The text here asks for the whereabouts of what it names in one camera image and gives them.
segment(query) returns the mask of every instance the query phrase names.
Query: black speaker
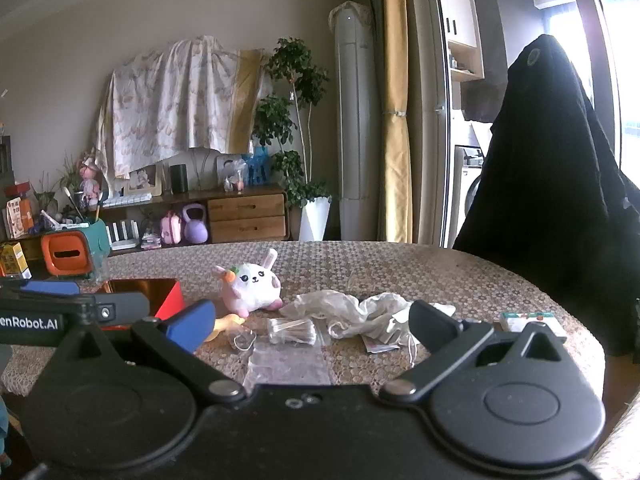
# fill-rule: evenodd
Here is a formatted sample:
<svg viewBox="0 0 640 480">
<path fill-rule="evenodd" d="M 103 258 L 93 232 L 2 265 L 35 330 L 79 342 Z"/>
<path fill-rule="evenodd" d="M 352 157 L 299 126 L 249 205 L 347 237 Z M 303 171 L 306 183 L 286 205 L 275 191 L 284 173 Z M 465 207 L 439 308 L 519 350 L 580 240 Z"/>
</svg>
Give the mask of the black speaker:
<svg viewBox="0 0 640 480">
<path fill-rule="evenodd" d="M 171 192 L 186 193 L 189 190 L 189 182 L 187 181 L 187 165 L 176 164 L 169 167 L 169 177 L 171 178 Z"/>
</svg>

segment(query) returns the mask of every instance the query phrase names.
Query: white vase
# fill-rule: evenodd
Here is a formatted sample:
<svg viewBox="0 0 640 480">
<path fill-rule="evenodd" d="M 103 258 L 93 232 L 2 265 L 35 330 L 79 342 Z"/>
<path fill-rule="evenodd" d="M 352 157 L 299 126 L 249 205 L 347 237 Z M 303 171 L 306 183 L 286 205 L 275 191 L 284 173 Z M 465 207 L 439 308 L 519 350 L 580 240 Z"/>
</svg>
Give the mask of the white vase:
<svg viewBox="0 0 640 480">
<path fill-rule="evenodd" d="M 316 197 L 312 202 L 306 203 L 300 214 L 298 240 L 301 242 L 319 242 L 324 238 L 324 229 L 326 228 L 330 207 L 330 199 L 326 196 Z"/>
</svg>

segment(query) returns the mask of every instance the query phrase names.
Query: hanging sheet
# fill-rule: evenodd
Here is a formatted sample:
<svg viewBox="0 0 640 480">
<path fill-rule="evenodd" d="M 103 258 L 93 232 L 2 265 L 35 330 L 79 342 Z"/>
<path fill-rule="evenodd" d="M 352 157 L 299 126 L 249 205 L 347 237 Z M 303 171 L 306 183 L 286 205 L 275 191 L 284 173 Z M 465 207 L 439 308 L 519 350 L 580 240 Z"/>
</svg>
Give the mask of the hanging sheet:
<svg viewBox="0 0 640 480">
<path fill-rule="evenodd" d="M 94 140 L 110 192 L 114 178 L 189 148 L 246 152 L 264 57 L 263 50 L 225 50 L 203 36 L 114 70 Z"/>
</svg>

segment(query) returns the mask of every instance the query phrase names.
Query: toy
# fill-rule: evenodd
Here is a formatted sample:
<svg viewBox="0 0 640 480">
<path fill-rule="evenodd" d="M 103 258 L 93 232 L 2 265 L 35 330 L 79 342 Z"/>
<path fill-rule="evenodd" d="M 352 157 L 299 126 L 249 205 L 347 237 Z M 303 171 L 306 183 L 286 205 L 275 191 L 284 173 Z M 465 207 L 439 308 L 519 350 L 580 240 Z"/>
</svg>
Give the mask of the toy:
<svg viewBox="0 0 640 480">
<path fill-rule="evenodd" d="M 202 220 L 191 219 L 187 213 L 189 209 L 200 209 L 202 211 Z M 203 244 L 209 238 L 207 226 L 204 223 L 206 209 L 202 204 L 189 204 L 182 208 L 182 217 L 186 222 L 184 226 L 184 237 L 192 244 Z"/>
<path fill-rule="evenodd" d="M 246 319 L 238 316 L 238 314 L 227 314 L 225 317 L 220 317 L 216 320 L 213 332 L 211 332 L 204 341 L 213 341 L 221 332 L 226 332 L 226 330 L 229 330 L 235 324 L 242 325 L 245 321 Z"/>
<path fill-rule="evenodd" d="M 280 280 L 271 271 L 277 257 L 276 250 L 269 249 L 261 266 L 242 264 L 229 270 L 215 267 L 214 272 L 222 280 L 222 301 L 229 312 L 246 318 L 259 308 L 282 307 Z"/>
<path fill-rule="evenodd" d="M 167 245 L 180 243 L 180 227 L 182 219 L 173 211 L 169 211 L 160 221 L 160 235 Z"/>
<path fill-rule="evenodd" d="M 82 161 L 78 171 L 82 178 L 82 196 L 91 208 L 98 205 L 98 198 L 100 197 L 100 184 L 95 179 L 99 171 L 100 169 L 94 164 L 92 156 L 88 156 Z"/>
</svg>

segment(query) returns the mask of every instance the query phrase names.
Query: white cabinet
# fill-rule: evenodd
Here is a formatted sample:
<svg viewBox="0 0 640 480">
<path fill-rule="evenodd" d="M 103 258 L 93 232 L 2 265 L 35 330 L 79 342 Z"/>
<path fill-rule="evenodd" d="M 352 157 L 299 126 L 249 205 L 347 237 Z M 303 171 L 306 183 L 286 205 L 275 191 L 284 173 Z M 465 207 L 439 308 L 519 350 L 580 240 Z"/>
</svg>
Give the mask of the white cabinet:
<svg viewBox="0 0 640 480">
<path fill-rule="evenodd" d="M 447 40 L 476 46 L 476 27 L 471 0 L 440 0 Z"/>
</svg>

